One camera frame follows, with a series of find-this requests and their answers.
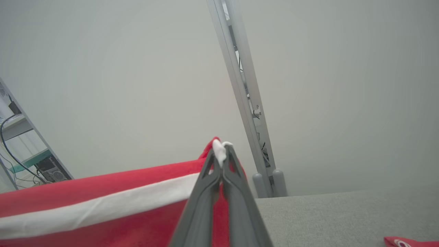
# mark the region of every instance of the gray textured surface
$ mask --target gray textured surface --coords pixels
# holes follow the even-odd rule
[[[439,241],[439,186],[256,199],[277,247],[378,246],[385,236]]]

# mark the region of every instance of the red and white striped fabric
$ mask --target red and white striped fabric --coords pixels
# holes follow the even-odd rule
[[[1,194],[0,246],[167,246],[211,147],[198,160]],[[220,191],[212,246],[228,235]]]

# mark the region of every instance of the white partition panel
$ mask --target white partition panel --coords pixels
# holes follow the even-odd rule
[[[438,1],[240,3],[290,195],[437,180]]]
[[[0,52],[75,178],[194,160],[214,136],[256,171],[205,0],[2,2]]]

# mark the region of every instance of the white stripe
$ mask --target white stripe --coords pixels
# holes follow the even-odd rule
[[[0,218],[0,240],[74,230],[189,198],[199,173],[50,210]]]

